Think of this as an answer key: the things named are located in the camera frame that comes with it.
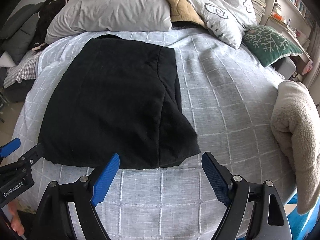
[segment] plaid shirt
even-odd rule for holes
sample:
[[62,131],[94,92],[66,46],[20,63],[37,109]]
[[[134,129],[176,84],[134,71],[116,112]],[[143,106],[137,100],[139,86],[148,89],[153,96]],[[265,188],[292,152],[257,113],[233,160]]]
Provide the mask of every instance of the plaid shirt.
[[42,51],[28,51],[15,67],[7,70],[7,77],[4,79],[3,87],[7,88],[14,84],[22,82],[22,79],[36,79],[36,68],[38,67],[39,57]]

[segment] green cushion with white pattern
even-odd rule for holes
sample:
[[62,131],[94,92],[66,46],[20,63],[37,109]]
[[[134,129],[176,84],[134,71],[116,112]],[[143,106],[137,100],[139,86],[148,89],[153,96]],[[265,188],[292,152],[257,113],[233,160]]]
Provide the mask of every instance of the green cushion with white pattern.
[[242,42],[267,67],[278,59],[298,56],[303,51],[270,26],[255,26],[247,31]]

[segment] floor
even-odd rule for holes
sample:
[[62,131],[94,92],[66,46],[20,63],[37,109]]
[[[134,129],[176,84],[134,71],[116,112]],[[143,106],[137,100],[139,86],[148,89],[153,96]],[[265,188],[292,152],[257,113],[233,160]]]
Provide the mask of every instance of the floor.
[[0,122],[0,146],[7,144],[11,141],[14,127],[19,117],[21,108],[24,102],[9,103],[5,105],[0,112],[0,117],[4,120],[4,123]]

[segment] orange object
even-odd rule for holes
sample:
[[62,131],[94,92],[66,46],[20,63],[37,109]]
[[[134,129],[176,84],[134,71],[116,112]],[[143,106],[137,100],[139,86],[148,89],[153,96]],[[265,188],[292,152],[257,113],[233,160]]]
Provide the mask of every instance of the orange object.
[[273,17],[276,18],[276,19],[278,19],[279,21],[281,21],[282,18],[283,18],[282,16],[278,15],[277,13],[275,13],[275,14],[273,15]]

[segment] stack of magazines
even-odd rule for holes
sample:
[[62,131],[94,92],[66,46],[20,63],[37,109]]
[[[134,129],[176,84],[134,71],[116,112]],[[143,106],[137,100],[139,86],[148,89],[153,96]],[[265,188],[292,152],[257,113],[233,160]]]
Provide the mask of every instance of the stack of magazines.
[[254,12],[256,14],[257,24],[260,23],[262,16],[264,16],[266,3],[263,0],[251,0]]

